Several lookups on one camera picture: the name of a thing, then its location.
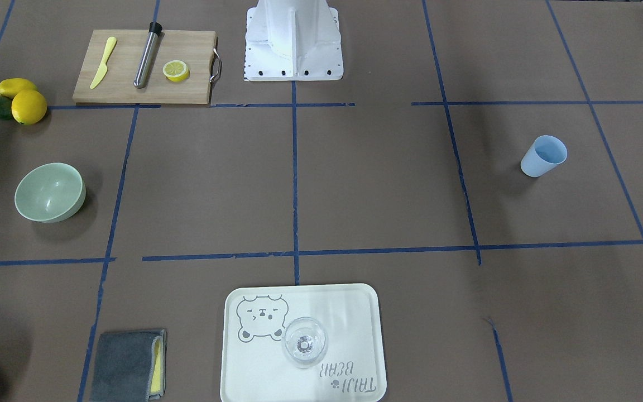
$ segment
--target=glass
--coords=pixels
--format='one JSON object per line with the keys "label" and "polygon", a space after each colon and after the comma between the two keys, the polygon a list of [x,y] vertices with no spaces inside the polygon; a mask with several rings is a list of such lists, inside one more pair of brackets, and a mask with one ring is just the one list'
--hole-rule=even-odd
{"label": "glass", "polygon": [[324,358],[327,332],[314,318],[297,318],[284,330],[282,345],[295,366],[308,369]]}

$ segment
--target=lemon slice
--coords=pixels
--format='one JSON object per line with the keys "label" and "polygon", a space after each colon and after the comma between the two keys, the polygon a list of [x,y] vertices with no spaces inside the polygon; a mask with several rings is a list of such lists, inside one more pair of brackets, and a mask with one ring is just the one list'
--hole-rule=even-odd
{"label": "lemon slice", "polygon": [[190,76],[190,70],[185,61],[171,60],[163,66],[163,74],[172,82],[178,82]]}

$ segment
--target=white tray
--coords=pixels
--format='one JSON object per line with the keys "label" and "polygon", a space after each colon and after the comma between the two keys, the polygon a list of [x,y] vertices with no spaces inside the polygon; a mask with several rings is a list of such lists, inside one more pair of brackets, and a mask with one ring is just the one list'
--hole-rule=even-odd
{"label": "white tray", "polygon": [[[316,318],[327,331],[326,355],[307,369],[291,363],[281,341],[285,326],[299,317]],[[224,320],[223,402],[376,402],[386,393],[378,297],[371,286],[240,288],[227,296]]]}

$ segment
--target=bear illustration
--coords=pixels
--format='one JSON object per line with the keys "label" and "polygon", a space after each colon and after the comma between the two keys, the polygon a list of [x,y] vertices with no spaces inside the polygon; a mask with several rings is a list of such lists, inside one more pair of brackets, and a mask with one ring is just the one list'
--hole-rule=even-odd
{"label": "bear illustration", "polygon": [[288,312],[289,306],[281,295],[278,298],[266,295],[252,299],[244,296],[237,305],[240,323],[237,337],[245,343],[252,341],[255,336],[269,336],[275,341],[281,341],[284,318]]}

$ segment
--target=lemon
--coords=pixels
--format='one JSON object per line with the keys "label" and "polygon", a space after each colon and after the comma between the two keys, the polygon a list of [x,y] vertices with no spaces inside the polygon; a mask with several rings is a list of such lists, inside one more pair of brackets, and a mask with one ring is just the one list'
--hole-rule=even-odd
{"label": "lemon", "polygon": [[11,115],[22,125],[32,125],[46,114],[46,98],[39,91],[24,89],[11,101]]}
{"label": "lemon", "polygon": [[190,70],[184,61],[172,60],[163,66],[163,74],[172,82],[180,82],[190,76]]}
{"label": "lemon", "polygon": [[34,91],[38,91],[36,85],[26,78],[9,78],[0,82],[0,95],[7,97],[8,99],[13,99],[16,94],[20,93],[20,91],[24,89],[33,89]]}

